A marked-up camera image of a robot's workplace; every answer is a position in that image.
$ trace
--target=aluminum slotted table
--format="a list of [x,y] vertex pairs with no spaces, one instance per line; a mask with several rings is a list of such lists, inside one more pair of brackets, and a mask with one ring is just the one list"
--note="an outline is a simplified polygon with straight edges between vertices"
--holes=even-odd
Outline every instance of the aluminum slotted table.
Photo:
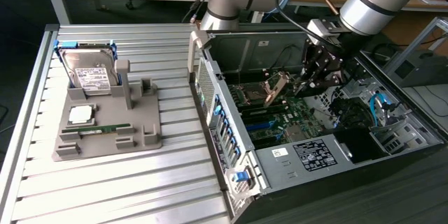
[[[46,27],[4,169],[1,224],[229,223],[186,82],[186,24]],[[129,81],[158,87],[162,147],[53,162],[68,77],[58,41],[109,42],[129,59]]]

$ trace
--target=hard drive label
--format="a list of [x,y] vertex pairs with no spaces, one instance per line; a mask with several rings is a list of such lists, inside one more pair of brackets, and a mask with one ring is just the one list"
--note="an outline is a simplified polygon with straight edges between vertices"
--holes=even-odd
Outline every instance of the hard drive label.
[[76,75],[85,91],[109,90],[109,78],[105,68],[76,68]]
[[337,164],[321,139],[293,145],[293,147],[308,172]]

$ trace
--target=metal bracket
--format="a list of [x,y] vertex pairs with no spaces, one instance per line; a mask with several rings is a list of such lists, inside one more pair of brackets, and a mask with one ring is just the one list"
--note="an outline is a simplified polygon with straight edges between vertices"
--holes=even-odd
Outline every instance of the metal bracket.
[[205,31],[193,31],[189,35],[189,45],[188,45],[188,82],[192,82],[192,73],[194,65],[194,55],[196,49],[204,49],[210,41]]

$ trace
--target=hard drive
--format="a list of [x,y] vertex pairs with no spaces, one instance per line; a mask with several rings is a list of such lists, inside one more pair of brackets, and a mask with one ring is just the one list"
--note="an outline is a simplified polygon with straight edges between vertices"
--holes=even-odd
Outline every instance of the hard drive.
[[64,42],[54,51],[62,62],[72,88],[82,88],[85,95],[110,94],[110,86],[121,85],[114,71],[116,46]]

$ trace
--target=motherboard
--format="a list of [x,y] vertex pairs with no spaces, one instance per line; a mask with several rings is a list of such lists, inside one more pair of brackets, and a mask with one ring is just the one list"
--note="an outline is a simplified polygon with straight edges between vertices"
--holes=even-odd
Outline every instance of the motherboard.
[[278,96],[268,107],[265,82],[228,85],[256,149],[305,140],[325,129],[301,98]]

